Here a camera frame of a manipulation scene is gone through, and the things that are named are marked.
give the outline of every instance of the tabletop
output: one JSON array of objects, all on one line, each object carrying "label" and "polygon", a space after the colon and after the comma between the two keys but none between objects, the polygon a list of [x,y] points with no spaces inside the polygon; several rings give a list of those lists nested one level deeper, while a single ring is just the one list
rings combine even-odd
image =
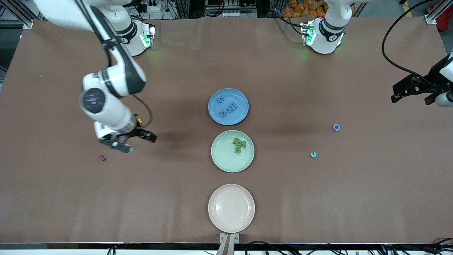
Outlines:
[{"label": "tabletop", "polygon": [[[208,200],[228,183],[256,204],[242,242],[452,236],[453,109],[426,106],[423,95],[391,103],[392,85],[407,75],[381,55],[393,21],[351,19],[329,55],[304,47],[280,20],[150,21],[154,48],[135,59],[148,79],[138,94],[154,115],[148,129],[159,138],[130,139],[131,155],[101,145],[78,105],[82,77],[107,63],[97,38],[35,21],[0,91],[0,241],[216,242]],[[445,56],[422,17],[401,20],[387,43],[391,59],[421,74]],[[249,100],[238,125],[209,117],[208,100],[222,88]],[[122,101],[146,121],[139,102]],[[255,145],[239,173],[210,155],[230,129]]]}]

